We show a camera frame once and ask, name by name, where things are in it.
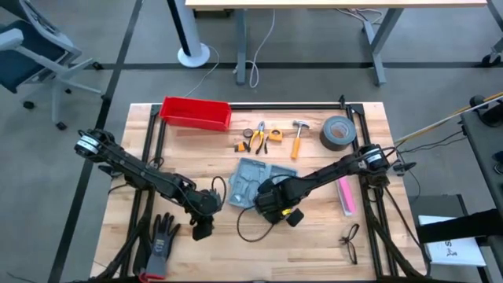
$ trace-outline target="standing desk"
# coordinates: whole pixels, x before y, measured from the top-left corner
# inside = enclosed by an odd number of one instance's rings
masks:
[[[162,145],[161,156],[165,162],[161,171],[182,174],[191,178],[198,189],[209,188],[214,176],[220,175],[228,181],[236,169],[241,157],[260,160],[268,164],[292,167],[304,176],[331,164],[340,157],[352,153],[349,146],[342,152],[326,149],[319,140],[322,125],[330,116],[345,116],[346,111],[331,108],[337,103],[276,103],[276,104],[231,104],[233,114],[228,132],[216,132],[195,128],[173,127],[167,125]],[[358,140],[363,145],[363,135],[382,147],[392,146],[390,129],[382,103],[354,104],[364,112],[366,129],[363,133],[361,120],[355,118]],[[140,157],[148,133],[151,104],[132,104],[126,121],[126,128],[121,146],[126,151]],[[292,161],[290,152],[296,131],[292,125],[294,119],[300,119],[310,125],[302,132],[299,159]],[[256,128],[264,121],[267,133],[273,127],[283,130],[281,144],[268,142],[268,154],[235,153],[233,145],[244,140],[243,129]],[[159,119],[153,127],[153,141],[159,136]],[[151,156],[156,145],[151,145]],[[398,206],[413,227],[413,218],[402,178],[389,176],[389,190]],[[357,176],[347,177],[351,185],[356,213],[344,216],[340,199],[336,192],[336,183],[331,182],[315,189],[304,199],[299,208],[305,217],[297,227],[290,227],[285,221],[276,225],[270,234],[256,243],[241,240],[236,231],[237,216],[241,208],[225,202],[223,209],[215,214],[213,234],[200,241],[192,239],[190,216],[182,208],[174,206],[159,195],[153,205],[153,214],[163,215],[170,212],[174,222],[182,228],[174,239],[172,252],[167,261],[167,281],[373,281],[376,279],[371,240],[363,213],[362,192]],[[112,186],[123,184],[123,179],[116,179]],[[223,194],[222,186],[215,183],[215,188]],[[105,265],[113,259],[126,240],[130,221],[134,190],[123,187],[110,193],[101,227],[100,239],[94,257],[91,276],[103,271]],[[406,232],[388,197],[383,198],[387,215],[387,224],[394,243],[410,261],[416,270],[424,274],[424,261],[421,250],[414,244]],[[360,230],[352,241],[358,255],[358,265],[349,262],[347,247],[341,246],[339,239],[346,236],[349,228],[360,224]],[[258,237],[268,228],[269,223],[255,211],[247,211],[241,219],[241,231],[248,238]],[[377,240],[379,258],[384,274],[389,274],[384,246]]]
[[[246,82],[246,9],[335,9],[335,8],[389,8],[377,32],[370,22],[364,22],[363,31],[369,41],[369,52],[375,73],[375,84],[386,83],[380,51],[396,25],[404,8],[439,8],[484,6],[486,0],[186,0],[189,8],[235,9],[237,26],[237,77],[236,83]]]

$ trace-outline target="office chair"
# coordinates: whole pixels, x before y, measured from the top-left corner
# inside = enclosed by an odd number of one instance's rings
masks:
[[[43,92],[52,92],[52,121],[60,130],[66,125],[60,121],[61,95],[70,94],[67,87],[101,94],[100,90],[74,83],[70,79],[84,68],[92,65],[102,69],[92,59],[79,64],[71,64],[82,55],[82,51],[72,41],[53,26],[29,0],[0,0],[0,7],[18,16],[7,26],[0,26],[0,85],[13,94],[24,83],[42,83],[21,101],[27,109],[35,104],[31,97]]]

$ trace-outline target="roll of duct tape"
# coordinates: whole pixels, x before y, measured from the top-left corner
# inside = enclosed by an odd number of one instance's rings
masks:
[[[332,151],[341,151],[356,138],[354,123],[343,116],[328,118],[320,133],[321,143]]]

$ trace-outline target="chair wheel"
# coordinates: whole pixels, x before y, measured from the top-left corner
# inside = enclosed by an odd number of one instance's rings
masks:
[[[59,123],[56,124],[56,128],[58,130],[65,130],[66,129],[66,125],[63,122],[59,122]]]
[[[25,107],[26,109],[32,110],[35,107],[35,103],[33,103],[31,101],[25,101],[25,102],[23,102],[23,107]]]
[[[93,68],[94,68],[94,70],[96,70],[96,71],[105,70],[105,68],[103,68],[103,65],[102,65],[102,64],[100,64],[100,63],[98,63],[98,62],[94,62],[94,63],[93,63]]]
[[[494,58],[494,61],[492,61],[492,62],[490,61],[490,59],[491,59],[491,54],[487,54],[486,56],[484,56],[484,58],[482,58],[482,61],[481,61],[482,67],[490,68],[490,67],[497,66],[501,63],[501,56],[500,55],[497,55]]]

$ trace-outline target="pink object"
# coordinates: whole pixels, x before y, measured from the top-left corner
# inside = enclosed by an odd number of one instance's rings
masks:
[[[346,177],[339,178],[339,197],[341,203],[343,204],[344,214],[346,216],[353,215],[356,212],[356,206],[354,205],[353,194],[351,193],[351,187],[347,182]]]

